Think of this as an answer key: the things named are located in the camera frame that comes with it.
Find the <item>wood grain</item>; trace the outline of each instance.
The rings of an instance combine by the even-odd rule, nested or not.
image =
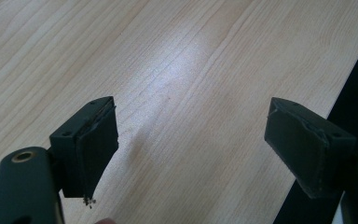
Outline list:
[[[270,97],[327,116],[357,58],[358,0],[2,0],[0,160],[113,95],[119,151],[67,223],[271,223]]]

